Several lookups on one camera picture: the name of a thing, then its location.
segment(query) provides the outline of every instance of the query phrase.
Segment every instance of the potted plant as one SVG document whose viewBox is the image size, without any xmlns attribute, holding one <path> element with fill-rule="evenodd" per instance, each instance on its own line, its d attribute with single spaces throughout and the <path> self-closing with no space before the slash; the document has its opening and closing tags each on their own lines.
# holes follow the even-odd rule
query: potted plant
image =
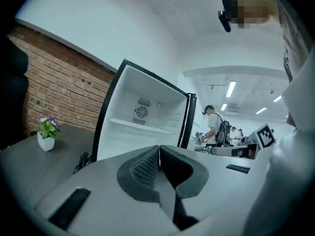
<svg viewBox="0 0 315 236">
<path fill-rule="evenodd" d="M 54 118 L 49 116 L 39 116 L 37 121 L 39 123 L 38 144 L 44 151 L 49 151 L 54 147 L 56 134 L 60 132 L 59 125 Z"/>
</svg>

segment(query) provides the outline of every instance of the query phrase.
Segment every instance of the fridge shelf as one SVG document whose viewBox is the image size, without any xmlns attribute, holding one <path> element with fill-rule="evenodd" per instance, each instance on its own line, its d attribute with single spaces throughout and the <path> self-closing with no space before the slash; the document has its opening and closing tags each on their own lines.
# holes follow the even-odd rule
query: fridge shelf
<svg viewBox="0 0 315 236">
<path fill-rule="evenodd" d="M 117 123 L 117 124 L 121 124 L 121 125 L 125 125 L 125 126 L 129 126 L 129 127 L 133 127 L 133 128 L 142 129 L 142 130 L 148 130 L 148 131 L 153 131 L 153 132 L 157 132 L 157 133 L 174 135 L 173 132 L 167 131 L 167 130 L 162 129 L 162 128 L 154 128 L 154 127 L 150 127 L 150 126 L 140 125 L 137 123 L 133 123 L 133 122 L 125 121 L 125 120 L 121 120 L 121 119 L 109 118 L 108 121 L 113 122 L 113 123 Z"/>
</svg>

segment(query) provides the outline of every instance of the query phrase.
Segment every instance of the ceiling light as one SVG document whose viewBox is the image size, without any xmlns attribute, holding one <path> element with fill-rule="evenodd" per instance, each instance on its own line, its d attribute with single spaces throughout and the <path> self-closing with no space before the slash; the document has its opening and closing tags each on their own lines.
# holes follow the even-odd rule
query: ceiling light
<svg viewBox="0 0 315 236">
<path fill-rule="evenodd" d="M 226 94 L 226 97 L 231 97 L 235 86 L 236 86 L 236 81 L 231 81 L 230 82 L 230 87 L 228 88 L 228 91 L 227 91 L 227 94 Z"/>
<path fill-rule="evenodd" d="M 267 108 L 262 108 L 262 109 L 260 109 L 257 113 L 256 113 L 256 115 L 258 115 L 258 114 L 260 114 L 262 111 L 264 111 L 264 110 L 266 110 Z"/>
<path fill-rule="evenodd" d="M 275 99 L 274 102 L 277 102 L 280 99 L 281 99 L 281 95 L 277 99 Z"/>
<path fill-rule="evenodd" d="M 224 111 L 226 109 L 226 106 L 227 106 L 227 104 L 224 103 L 222 108 L 221 108 L 221 111 Z"/>
</svg>

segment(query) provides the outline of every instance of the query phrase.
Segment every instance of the mini fridge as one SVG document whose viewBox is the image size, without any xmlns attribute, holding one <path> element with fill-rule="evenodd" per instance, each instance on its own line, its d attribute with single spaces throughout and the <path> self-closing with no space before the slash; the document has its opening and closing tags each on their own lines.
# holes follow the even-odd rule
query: mini fridge
<svg viewBox="0 0 315 236">
<path fill-rule="evenodd" d="M 91 161 L 154 145 L 187 148 L 196 95 L 124 60 L 102 105 Z"/>
</svg>

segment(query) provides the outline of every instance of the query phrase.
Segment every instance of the green leaf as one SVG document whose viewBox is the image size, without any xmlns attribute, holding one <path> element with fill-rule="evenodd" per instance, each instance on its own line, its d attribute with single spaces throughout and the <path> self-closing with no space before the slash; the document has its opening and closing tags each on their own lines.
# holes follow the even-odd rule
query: green leaf
<svg viewBox="0 0 315 236">
<path fill-rule="evenodd" d="M 48 128 L 48 130 L 49 130 L 50 132 L 54 132 L 56 129 L 55 129 L 55 127 L 52 127 L 52 126 L 51 126 L 51 127 Z"/>
<path fill-rule="evenodd" d="M 55 133 L 49 133 L 50 137 L 52 138 L 56 138 L 56 134 Z"/>
<path fill-rule="evenodd" d="M 42 134 L 41 134 L 41 137 L 43 139 L 46 139 L 48 137 L 48 131 L 47 130 L 43 130 Z"/>
<path fill-rule="evenodd" d="M 41 124 L 39 125 L 39 129 L 40 129 L 41 131 L 46 130 L 46 125 L 45 125 L 44 123 L 41 123 Z"/>
</svg>

